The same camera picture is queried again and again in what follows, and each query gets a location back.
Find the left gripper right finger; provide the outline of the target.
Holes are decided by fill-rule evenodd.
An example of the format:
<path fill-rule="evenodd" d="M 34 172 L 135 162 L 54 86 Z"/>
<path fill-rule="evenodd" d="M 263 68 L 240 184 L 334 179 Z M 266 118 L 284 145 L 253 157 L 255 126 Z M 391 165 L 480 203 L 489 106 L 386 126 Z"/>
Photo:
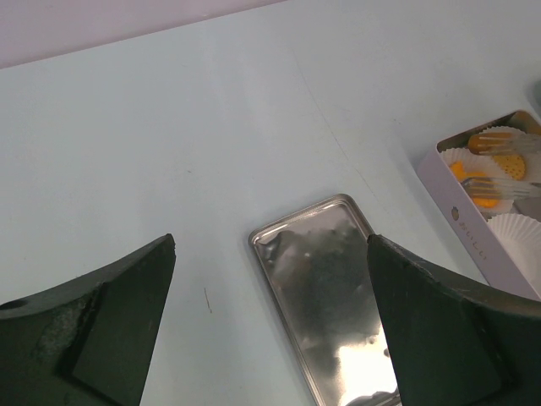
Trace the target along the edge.
<path fill-rule="evenodd" d="M 540 303 L 368 238 L 368 269 L 404 405 L 538 405 Z"/>

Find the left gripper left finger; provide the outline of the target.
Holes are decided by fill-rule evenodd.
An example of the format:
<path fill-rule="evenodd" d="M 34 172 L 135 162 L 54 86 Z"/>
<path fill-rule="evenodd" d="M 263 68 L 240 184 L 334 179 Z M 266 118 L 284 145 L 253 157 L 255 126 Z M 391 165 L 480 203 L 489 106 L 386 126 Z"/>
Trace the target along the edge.
<path fill-rule="evenodd" d="M 166 234 L 1 306 L 3 405 L 138 405 L 176 262 Z"/>

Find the orange pineapple cookie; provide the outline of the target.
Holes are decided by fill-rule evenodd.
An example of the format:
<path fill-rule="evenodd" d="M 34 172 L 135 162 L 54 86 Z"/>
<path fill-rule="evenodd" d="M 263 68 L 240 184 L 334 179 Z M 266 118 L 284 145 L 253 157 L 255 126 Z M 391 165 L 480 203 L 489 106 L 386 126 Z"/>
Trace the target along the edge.
<path fill-rule="evenodd" d="M 456 180 L 459 183 L 471 177 L 483 177 L 483 178 L 486 177 L 486 174 L 484 172 L 468 172 L 464 168 L 462 161 L 453 162 L 449 166 L 449 169 L 453 172 Z M 473 203 L 477 207 L 485 208 L 485 209 L 494 208 L 499 204 L 499 201 L 495 199 L 473 197 L 472 200 L 473 200 Z"/>

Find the round orange cookie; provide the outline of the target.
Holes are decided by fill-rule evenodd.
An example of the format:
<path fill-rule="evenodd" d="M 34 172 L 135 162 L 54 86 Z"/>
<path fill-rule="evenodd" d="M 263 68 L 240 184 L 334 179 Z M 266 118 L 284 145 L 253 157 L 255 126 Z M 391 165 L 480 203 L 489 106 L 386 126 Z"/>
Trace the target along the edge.
<path fill-rule="evenodd" d="M 519 154 L 494 155 L 492 159 L 510 177 L 523 180 L 527 174 L 527 165 L 524 157 Z"/>

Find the metal tongs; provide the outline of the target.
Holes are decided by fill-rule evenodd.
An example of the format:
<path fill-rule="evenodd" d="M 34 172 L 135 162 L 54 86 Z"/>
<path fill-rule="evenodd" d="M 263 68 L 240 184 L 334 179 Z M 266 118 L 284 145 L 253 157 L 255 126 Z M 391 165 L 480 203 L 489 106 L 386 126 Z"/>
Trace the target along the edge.
<path fill-rule="evenodd" d="M 494 135 L 482 135 L 482 133 L 470 137 L 467 148 L 475 155 L 489 156 L 511 155 L 519 152 L 524 147 L 536 146 L 535 140 L 526 141 L 526 138 L 516 137 L 509 133 Z M 473 197 L 502 200 L 527 200 L 540 196 L 540 182 L 527 182 L 509 178 L 483 178 L 472 177 L 462 182 L 462 187 L 467 194 Z"/>

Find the white paper cup front-left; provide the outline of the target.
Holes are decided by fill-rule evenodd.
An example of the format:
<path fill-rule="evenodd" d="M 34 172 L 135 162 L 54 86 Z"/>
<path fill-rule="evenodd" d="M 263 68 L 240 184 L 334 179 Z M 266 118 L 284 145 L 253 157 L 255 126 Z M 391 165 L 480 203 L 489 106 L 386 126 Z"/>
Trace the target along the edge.
<path fill-rule="evenodd" d="M 540 289 L 540 222 L 531 217 L 506 213 L 488 220 L 491 232 L 521 274 Z"/>

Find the silver tin lid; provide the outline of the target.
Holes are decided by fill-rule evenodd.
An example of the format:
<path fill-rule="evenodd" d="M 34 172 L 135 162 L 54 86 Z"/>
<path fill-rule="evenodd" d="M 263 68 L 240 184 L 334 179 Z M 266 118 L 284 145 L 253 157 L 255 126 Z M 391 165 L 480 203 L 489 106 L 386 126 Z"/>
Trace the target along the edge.
<path fill-rule="evenodd" d="M 401 402 L 367 265 L 372 232 L 338 194 L 249 235 L 318 405 Z"/>

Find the lavender cookie tin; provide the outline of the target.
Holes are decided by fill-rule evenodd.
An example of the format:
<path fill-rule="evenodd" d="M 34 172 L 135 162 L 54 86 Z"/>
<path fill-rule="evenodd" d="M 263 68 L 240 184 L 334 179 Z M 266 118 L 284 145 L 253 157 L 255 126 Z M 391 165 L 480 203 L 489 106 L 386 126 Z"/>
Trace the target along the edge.
<path fill-rule="evenodd" d="M 518 110 L 491 122 L 440 140 L 431 147 L 418 165 L 418 177 L 436 205 L 461 240 L 468 254 L 494 288 L 528 299 L 538 300 L 537 290 L 521 274 L 513 260 L 491 232 L 486 216 L 473 203 L 472 198 L 459 183 L 440 157 L 450 148 L 467 148 L 468 139 L 496 126 L 509 126 L 524 132 L 539 134 L 540 123 L 529 112 Z M 540 200 L 514 200 L 508 213 L 518 213 L 540 222 Z"/>

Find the white paper cup back-left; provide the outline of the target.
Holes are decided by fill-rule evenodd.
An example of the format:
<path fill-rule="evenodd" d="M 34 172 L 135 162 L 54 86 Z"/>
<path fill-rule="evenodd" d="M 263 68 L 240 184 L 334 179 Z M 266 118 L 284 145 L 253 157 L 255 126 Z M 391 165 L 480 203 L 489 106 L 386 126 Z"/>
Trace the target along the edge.
<path fill-rule="evenodd" d="M 510 177 L 491 157 L 474 155 L 468 148 L 450 148 L 442 151 L 440 157 L 459 183 L 472 177 Z M 486 216 L 508 213 L 513 207 L 513 200 L 502 200 L 501 198 L 473 197 L 473 203 Z"/>

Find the white paper cup back-right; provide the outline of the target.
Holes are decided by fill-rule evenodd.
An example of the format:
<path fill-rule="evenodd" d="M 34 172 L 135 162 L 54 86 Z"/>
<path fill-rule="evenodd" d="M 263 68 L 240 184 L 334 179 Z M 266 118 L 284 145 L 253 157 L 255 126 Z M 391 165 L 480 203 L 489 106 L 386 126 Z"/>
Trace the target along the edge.
<path fill-rule="evenodd" d="M 496 126 L 485 129 L 482 135 L 509 133 L 516 137 L 526 138 L 526 141 L 535 140 L 540 145 L 540 135 L 524 132 L 509 126 Z M 491 157 L 495 163 L 511 178 L 527 182 L 540 182 L 540 150 L 536 146 L 524 147 L 511 155 Z"/>

